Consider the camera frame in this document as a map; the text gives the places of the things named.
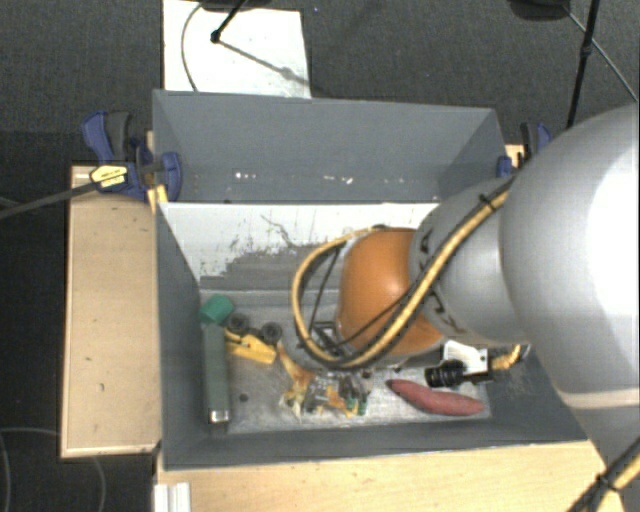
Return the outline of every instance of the wooden table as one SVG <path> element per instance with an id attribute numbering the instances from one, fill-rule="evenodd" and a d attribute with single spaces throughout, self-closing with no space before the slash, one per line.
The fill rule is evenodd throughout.
<path id="1" fill-rule="evenodd" d="M 87 180 L 72 170 L 72 185 Z M 122 196 L 69 214 L 61 456 L 149 453 L 161 437 L 153 217 Z M 562 511 L 602 471 L 590 442 L 166 472 L 204 511 Z M 601 509 L 622 510 L 613 497 Z"/>

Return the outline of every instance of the green cap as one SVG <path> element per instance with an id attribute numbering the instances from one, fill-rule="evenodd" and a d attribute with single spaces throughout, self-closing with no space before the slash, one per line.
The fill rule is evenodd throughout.
<path id="1" fill-rule="evenodd" d="M 367 414 L 367 405 L 369 404 L 366 398 L 360 400 L 360 403 L 358 404 L 358 416 L 364 416 Z"/>
<path id="2" fill-rule="evenodd" d="M 229 297 L 214 295 L 202 305 L 198 316 L 204 324 L 222 325 L 234 309 L 233 302 Z"/>

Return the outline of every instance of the orange sphere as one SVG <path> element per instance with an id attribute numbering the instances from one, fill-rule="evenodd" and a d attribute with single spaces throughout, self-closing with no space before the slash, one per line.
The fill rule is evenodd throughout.
<path id="1" fill-rule="evenodd" d="M 409 249 L 415 230 L 384 229 L 358 240 L 345 256 L 340 282 L 336 324 L 342 339 L 391 306 L 410 285 Z M 361 348 L 385 324 L 393 309 L 356 336 L 351 344 Z M 391 354 L 411 355 L 434 345 L 440 334 L 422 315 L 405 332 Z"/>

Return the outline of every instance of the gray box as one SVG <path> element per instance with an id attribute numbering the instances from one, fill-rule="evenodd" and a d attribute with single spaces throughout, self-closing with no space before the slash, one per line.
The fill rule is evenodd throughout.
<path id="1" fill-rule="evenodd" d="M 305 251 L 370 224 L 415 227 L 433 208 L 434 197 L 492 177 L 503 153 L 493 112 L 157 92 L 154 132 L 156 152 L 178 151 L 185 170 L 181 202 L 161 205 L 156 221 L 167 469 L 586 438 L 535 354 L 498 382 L 473 391 L 487 405 L 475 418 L 420 414 L 300 428 L 288 420 L 278 423 L 276 406 L 270 409 L 254 395 L 256 389 L 272 396 L 284 392 L 286 382 L 277 372 L 232 361 L 229 429 L 206 421 L 200 304 L 213 292 L 228 294 L 257 320 L 281 322 L 295 345 L 288 286 Z M 320 172 L 353 181 L 320 179 Z M 330 281 L 329 309 L 336 286 Z M 245 386 L 253 388 L 242 404 L 238 397 Z M 240 427 L 247 418 L 257 425 L 234 427 L 234 415 L 244 418 Z"/>

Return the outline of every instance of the dark carpet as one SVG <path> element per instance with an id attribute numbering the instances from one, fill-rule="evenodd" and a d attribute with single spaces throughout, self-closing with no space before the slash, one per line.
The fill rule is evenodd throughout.
<path id="1" fill-rule="evenodd" d="M 522 121 L 564 129 L 582 34 L 568 19 L 525 21 L 505 0 L 274 0 L 303 12 L 315 96 L 496 109 L 507 142 Z M 586 21 L 588 2 L 573 2 Z M 640 3 L 603 3 L 596 39 L 638 91 Z M 72 161 L 90 159 L 79 123 L 128 110 L 151 127 L 162 86 L 160 0 L 3 0 L 0 7 L 0 196 L 63 190 Z M 608 65 L 589 61 L 578 120 L 631 100 Z M 59 425 L 66 207 L 0 224 L 0 428 Z M 12 511 L 95 510 L 91 461 L 62 464 L 56 440 L 4 437 Z M 150 508 L 151 459 L 102 459 L 107 511 Z M 0 469 L 4 506 L 4 470 Z"/>

